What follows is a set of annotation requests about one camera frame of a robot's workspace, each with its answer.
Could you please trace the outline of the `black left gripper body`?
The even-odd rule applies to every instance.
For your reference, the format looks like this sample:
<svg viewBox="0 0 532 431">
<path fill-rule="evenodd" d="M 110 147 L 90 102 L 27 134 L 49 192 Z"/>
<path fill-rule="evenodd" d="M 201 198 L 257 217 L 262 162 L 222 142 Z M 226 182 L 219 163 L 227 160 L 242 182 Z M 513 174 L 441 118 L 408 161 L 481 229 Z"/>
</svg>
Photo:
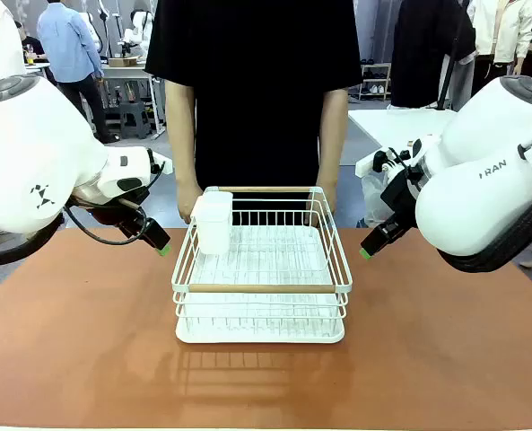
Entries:
<svg viewBox="0 0 532 431">
<path fill-rule="evenodd" d="M 89 213 L 100 224 L 116 226 L 120 230 L 141 230 L 146 219 L 139 208 L 128 207 L 118 202 L 91 207 Z"/>
</svg>

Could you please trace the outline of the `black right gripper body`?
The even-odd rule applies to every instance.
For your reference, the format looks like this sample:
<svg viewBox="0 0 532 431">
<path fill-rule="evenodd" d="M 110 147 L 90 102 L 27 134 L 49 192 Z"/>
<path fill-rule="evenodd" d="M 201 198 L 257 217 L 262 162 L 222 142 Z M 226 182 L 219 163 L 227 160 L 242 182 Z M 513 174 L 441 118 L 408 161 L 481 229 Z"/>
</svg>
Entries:
<svg viewBox="0 0 532 431">
<path fill-rule="evenodd" d="M 386 174 L 386 187 L 381 193 L 381 200 L 393 214 L 385 224 L 389 227 L 416 227 L 415 206 L 420 191 L 419 181 L 423 170 L 409 167 Z"/>
</svg>

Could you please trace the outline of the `white utensil caddy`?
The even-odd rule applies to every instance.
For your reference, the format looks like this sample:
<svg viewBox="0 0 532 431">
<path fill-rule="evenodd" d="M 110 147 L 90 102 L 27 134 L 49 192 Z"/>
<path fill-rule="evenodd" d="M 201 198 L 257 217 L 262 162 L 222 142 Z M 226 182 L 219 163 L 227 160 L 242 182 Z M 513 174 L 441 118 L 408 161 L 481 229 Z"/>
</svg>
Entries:
<svg viewBox="0 0 532 431">
<path fill-rule="evenodd" d="M 210 190 L 200 196 L 191 217 L 196 226 L 200 251 L 206 255 L 223 255 L 230 248 L 233 194 Z"/>
</svg>

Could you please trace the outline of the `white wire dish rack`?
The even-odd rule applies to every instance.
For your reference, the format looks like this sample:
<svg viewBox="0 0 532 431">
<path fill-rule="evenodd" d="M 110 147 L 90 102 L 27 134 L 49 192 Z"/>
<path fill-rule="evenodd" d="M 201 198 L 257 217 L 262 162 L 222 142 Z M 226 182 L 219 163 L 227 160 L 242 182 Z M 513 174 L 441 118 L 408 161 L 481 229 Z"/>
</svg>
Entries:
<svg viewBox="0 0 532 431">
<path fill-rule="evenodd" d="M 208 190 L 192 214 L 171 286 L 186 324 L 341 321 L 352 273 L 320 187 Z"/>
</svg>

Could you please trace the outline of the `white drip tray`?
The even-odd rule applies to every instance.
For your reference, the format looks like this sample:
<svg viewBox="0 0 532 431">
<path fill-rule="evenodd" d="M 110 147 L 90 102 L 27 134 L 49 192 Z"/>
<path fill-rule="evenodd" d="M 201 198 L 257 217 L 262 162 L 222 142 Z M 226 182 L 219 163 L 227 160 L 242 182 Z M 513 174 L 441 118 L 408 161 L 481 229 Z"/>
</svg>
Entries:
<svg viewBox="0 0 532 431">
<path fill-rule="evenodd" d="M 332 226 L 235 226 L 223 255 L 202 253 L 189 227 L 171 279 L 176 335 L 191 344 L 336 343 L 352 284 Z"/>
</svg>

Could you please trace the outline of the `person's right forearm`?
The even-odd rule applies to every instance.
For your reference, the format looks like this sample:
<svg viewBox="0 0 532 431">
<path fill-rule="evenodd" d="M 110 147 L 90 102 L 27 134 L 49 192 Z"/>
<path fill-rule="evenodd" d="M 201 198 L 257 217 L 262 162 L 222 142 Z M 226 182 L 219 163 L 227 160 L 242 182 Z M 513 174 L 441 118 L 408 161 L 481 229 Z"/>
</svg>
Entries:
<svg viewBox="0 0 532 431">
<path fill-rule="evenodd" d="M 172 151 L 177 183 L 180 186 L 197 184 L 195 172 L 195 106 L 192 87 L 165 82 L 166 129 Z"/>
</svg>

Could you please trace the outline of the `person's left forearm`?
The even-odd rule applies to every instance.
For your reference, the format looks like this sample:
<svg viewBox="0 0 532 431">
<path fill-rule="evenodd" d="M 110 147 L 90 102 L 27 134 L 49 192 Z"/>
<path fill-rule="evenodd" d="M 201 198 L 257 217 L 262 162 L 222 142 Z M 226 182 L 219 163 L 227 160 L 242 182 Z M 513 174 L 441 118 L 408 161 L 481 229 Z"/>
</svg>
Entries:
<svg viewBox="0 0 532 431">
<path fill-rule="evenodd" d="M 319 186 L 335 186 L 347 133 L 348 93 L 346 89 L 326 92 L 319 128 Z"/>
</svg>

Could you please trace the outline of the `person's right hand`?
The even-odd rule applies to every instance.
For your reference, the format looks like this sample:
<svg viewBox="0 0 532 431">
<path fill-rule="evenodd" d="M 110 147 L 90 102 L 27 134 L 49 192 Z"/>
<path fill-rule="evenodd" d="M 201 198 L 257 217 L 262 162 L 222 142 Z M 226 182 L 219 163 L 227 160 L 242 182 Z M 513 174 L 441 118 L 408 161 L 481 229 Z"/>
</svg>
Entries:
<svg viewBox="0 0 532 431">
<path fill-rule="evenodd" d="M 194 206 L 203 191 L 197 180 L 178 180 L 176 186 L 179 216 L 186 224 L 190 224 Z"/>
</svg>

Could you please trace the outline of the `person's left hand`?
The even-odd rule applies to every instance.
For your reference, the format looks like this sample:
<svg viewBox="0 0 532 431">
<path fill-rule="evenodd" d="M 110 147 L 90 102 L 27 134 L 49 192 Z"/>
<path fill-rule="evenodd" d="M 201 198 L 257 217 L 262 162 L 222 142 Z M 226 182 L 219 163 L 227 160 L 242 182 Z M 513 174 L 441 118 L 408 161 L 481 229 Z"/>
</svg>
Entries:
<svg viewBox="0 0 532 431">
<path fill-rule="evenodd" d="M 316 185 L 323 189 L 329 209 L 333 215 L 336 211 L 337 177 L 318 177 Z"/>
</svg>

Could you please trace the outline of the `clear plastic bag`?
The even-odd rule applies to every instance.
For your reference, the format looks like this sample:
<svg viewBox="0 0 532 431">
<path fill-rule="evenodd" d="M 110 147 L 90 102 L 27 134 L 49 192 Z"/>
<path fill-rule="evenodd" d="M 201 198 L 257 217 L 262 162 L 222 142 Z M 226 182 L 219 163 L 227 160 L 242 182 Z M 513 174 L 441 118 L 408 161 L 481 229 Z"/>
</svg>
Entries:
<svg viewBox="0 0 532 431">
<path fill-rule="evenodd" d="M 369 227 L 376 227 L 385 222 L 392 214 L 392 210 L 381 199 L 385 186 L 382 181 L 372 175 L 362 178 L 362 193 L 365 201 L 365 216 L 363 221 Z"/>
</svg>

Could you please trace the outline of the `white table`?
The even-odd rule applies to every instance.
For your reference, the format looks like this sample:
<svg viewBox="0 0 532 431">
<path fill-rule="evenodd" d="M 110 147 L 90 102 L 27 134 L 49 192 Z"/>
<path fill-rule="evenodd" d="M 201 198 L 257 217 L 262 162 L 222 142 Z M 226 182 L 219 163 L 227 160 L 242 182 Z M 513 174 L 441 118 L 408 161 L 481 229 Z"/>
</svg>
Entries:
<svg viewBox="0 0 532 431">
<path fill-rule="evenodd" d="M 349 119 L 378 147 L 404 149 L 410 141 L 439 135 L 457 115 L 452 110 L 349 110 Z"/>
</svg>

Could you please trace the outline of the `grey step stool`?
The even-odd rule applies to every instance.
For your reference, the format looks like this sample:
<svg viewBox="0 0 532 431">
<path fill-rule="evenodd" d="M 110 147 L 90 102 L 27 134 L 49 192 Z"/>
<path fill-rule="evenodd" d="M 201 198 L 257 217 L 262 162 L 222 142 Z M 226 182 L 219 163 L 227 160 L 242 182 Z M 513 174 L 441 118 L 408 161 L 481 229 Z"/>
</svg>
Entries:
<svg viewBox="0 0 532 431">
<path fill-rule="evenodd" d="M 146 138 L 151 133 L 150 121 L 142 101 L 121 102 L 120 133 L 123 138 Z"/>
</svg>

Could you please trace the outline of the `shoe rack with shoes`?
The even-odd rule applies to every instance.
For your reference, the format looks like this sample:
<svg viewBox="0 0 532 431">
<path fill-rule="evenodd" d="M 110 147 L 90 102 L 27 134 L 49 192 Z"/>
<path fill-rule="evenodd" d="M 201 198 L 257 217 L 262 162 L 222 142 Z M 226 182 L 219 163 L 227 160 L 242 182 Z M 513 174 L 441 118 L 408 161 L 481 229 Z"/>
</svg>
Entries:
<svg viewBox="0 0 532 431">
<path fill-rule="evenodd" d="M 357 92 L 358 99 L 382 99 L 386 101 L 390 98 L 391 87 L 391 64 L 376 63 L 372 59 L 361 61 L 362 83 Z"/>
</svg>

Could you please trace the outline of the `black stand pole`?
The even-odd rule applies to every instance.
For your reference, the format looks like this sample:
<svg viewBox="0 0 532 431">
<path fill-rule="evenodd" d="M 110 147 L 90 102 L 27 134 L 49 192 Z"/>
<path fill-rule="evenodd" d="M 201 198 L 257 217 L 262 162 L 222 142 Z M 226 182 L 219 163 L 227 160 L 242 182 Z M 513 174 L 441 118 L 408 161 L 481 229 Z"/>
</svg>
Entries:
<svg viewBox="0 0 532 431">
<path fill-rule="evenodd" d="M 467 8 L 468 8 L 468 5 L 469 5 L 469 2 L 470 2 L 470 0 L 461 0 L 460 1 L 460 6 L 461 6 L 460 17 L 459 17 L 458 25 L 457 25 L 457 28 L 456 28 L 455 37 L 453 39 L 452 49 L 451 49 L 450 56 L 449 56 L 449 61 L 448 61 L 447 68 L 446 68 L 446 71 L 445 71 L 443 85 L 441 87 L 440 95 L 439 95 L 439 98 L 437 100 L 436 110 L 445 110 L 446 96 L 447 96 L 447 92 L 448 92 L 448 89 L 449 89 L 450 79 L 451 79 L 451 76 L 452 76 L 452 73 L 453 73 L 454 66 L 456 64 L 456 56 L 457 56 L 457 53 L 458 53 L 459 37 L 460 37 L 461 31 L 462 31 L 462 28 L 463 28 L 463 25 L 464 25 L 464 21 L 467 18 Z"/>
</svg>

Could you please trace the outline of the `grey background desk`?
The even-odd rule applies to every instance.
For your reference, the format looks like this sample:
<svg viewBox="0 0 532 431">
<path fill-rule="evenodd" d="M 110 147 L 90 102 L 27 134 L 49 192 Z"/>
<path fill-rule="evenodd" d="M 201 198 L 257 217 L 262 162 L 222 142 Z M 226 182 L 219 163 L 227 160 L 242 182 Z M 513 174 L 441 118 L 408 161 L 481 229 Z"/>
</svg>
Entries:
<svg viewBox="0 0 532 431">
<path fill-rule="evenodd" d="M 104 77 L 106 79 L 118 79 L 123 81 L 146 81 L 147 88 L 150 92 L 153 107 L 153 121 L 155 132 L 152 134 L 152 140 L 159 138 L 165 131 L 166 122 L 162 118 L 164 114 L 163 90 L 161 89 L 161 80 L 144 71 L 142 63 L 136 66 L 103 66 Z"/>
</svg>

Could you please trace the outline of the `man in blue shirt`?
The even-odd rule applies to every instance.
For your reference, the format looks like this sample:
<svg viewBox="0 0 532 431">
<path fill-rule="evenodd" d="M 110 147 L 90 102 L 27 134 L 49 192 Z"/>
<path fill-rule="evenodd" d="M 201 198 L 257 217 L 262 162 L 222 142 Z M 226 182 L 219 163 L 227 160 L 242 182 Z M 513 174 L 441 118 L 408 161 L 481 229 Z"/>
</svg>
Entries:
<svg viewBox="0 0 532 431">
<path fill-rule="evenodd" d="M 119 137 L 107 127 L 97 86 L 103 78 L 100 55 L 88 27 L 82 16 L 61 0 L 47 1 L 48 6 L 38 19 L 37 33 L 57 85 L 82 115 L 82 100 L 86 100 L 97 138 L 103 144 L 115 143 Z"/>
</svg>

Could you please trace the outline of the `person in black t-shirt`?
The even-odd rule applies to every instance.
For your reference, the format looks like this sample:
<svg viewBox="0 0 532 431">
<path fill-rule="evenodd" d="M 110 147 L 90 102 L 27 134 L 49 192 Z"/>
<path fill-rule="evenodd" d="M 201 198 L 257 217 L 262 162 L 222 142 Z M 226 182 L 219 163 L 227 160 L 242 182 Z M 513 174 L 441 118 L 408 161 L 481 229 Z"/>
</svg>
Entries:
<svg viewBox="0 0 532 431">
<path fill-rule="evenodd" d="M 353 0 L 158 0 L 146 69 L 194 90 L 211 186 L 317 186 L 326 92 L 361 81 Z"/>
</svg>

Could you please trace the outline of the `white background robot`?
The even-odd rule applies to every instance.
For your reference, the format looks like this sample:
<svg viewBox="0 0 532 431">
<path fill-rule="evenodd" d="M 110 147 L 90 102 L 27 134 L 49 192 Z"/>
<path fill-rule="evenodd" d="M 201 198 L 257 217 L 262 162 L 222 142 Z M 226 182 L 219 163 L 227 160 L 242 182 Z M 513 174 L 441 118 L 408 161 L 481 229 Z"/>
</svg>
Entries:
<svg viewBox="0 0 532 431">
<path fill-rule="evenodd" d="M 145 61 L 150 47 L 153 30 L 153 14 L 143 9 L 135 9 L 130 14 L 131 28 L 124 31 L 119 44 L 123 49 L 123 55 L 138 57 Z"/>
</svg>

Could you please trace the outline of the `seated person in black shirt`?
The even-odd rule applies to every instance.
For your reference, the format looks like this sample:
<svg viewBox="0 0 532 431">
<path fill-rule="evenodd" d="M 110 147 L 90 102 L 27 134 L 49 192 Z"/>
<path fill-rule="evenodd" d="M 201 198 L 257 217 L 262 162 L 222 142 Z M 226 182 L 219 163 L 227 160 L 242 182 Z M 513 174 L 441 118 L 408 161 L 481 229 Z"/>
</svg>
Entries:
<svg viewBox="0 0 532 431">
<path fill-rule="evenodd" d="M 26 64 L 43 63 L 47 56 L 40 41 L 26 34 L 23 26 L 15 21 L 15 26 L 19 32 L 22 41 L 22 52 Z"/>
</svg>

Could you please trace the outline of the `person in white jacket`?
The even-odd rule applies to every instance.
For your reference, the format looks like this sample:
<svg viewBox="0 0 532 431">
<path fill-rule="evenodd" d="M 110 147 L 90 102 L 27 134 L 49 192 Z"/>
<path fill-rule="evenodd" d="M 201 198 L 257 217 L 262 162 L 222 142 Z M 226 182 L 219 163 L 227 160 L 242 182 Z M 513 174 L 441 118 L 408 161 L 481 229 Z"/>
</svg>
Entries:
<svg viewBox="0 0 532 431">
<path fill-rule="evenodd" d="M 474 96 L 511 64 L 512 74 L 521 74 L 532 40 L 532 0 L 471 0 L 467 13 L 475 29 Z"/>
</svg>

